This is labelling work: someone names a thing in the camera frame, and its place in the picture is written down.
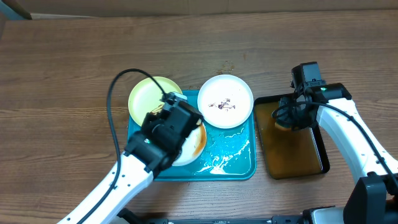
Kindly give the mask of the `teal and yellow sponge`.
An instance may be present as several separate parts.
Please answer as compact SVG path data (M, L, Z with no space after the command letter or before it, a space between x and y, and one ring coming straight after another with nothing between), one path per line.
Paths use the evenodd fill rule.
M282 131L291 131L292 130L292 125L290 123L283 123L276 121L274 125L277 129L280 129Z

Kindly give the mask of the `yellow-green plate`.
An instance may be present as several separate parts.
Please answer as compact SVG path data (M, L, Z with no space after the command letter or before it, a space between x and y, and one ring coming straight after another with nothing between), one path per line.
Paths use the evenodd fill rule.
M140 81L130 92L128 110L133 121L142 125L147 113L156 114L162 110L162 91L150 78Z

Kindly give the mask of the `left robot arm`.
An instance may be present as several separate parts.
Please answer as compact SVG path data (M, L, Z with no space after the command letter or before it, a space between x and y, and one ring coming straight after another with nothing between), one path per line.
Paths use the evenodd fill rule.
M147 113L120 160L61 223L110 223L133 197L172 166L203 116L183 94L170 92L162 101L162 111Z

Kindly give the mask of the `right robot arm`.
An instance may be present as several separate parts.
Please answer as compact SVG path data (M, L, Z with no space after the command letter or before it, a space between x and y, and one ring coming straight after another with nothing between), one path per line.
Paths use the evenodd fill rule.
M397 159L360 117L342 83L327 84L316 62L292 69L294 92L272 112L279 129L322 127L332 138L355 183L344 207L311 208L301 223L397 223Z

